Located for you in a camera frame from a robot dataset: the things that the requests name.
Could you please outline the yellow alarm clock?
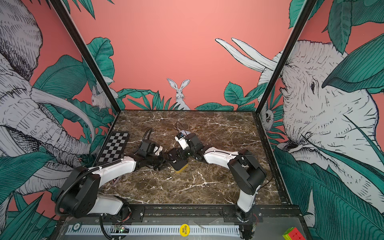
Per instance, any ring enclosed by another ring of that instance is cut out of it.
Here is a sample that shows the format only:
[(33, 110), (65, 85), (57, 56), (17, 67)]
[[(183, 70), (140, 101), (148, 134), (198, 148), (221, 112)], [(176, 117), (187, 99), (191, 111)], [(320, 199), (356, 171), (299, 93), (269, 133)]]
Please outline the yellow alarm clock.
[(173, 148), (166, 153), (168, 163), (177, 172), (182, 172), (188, 165), (189, 151), (182, 148)]

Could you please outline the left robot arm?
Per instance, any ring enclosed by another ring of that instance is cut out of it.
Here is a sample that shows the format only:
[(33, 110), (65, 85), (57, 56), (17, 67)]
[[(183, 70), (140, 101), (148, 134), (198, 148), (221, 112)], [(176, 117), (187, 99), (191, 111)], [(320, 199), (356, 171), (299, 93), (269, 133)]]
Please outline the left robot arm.
[(77, 219), (87, 215), (111, 215), (119, 221), (132, 217), (130, 204), (121, 197), (105, 196), (99, 189), (118, 177), (142, 167), (160, 170), (167, 162), (165, 154), (132, 154), (110, 163), (92, 167), (75, 168), (61, 187), (55, 200), (55, 213)]

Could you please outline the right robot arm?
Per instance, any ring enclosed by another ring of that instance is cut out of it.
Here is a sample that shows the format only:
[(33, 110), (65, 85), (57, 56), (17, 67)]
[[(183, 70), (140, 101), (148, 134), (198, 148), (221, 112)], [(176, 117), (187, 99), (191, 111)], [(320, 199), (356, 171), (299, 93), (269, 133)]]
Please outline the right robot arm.
[(229, 152), (205, 146), (193, 133), (177, 137), (176, 140), (182, 149), (197, 161), (228, 169), (240, 188), (238, 211), (244, 214), (251, 211), (256, 195), (267, 177), (266, 170), (253, 153), (246, 149)]

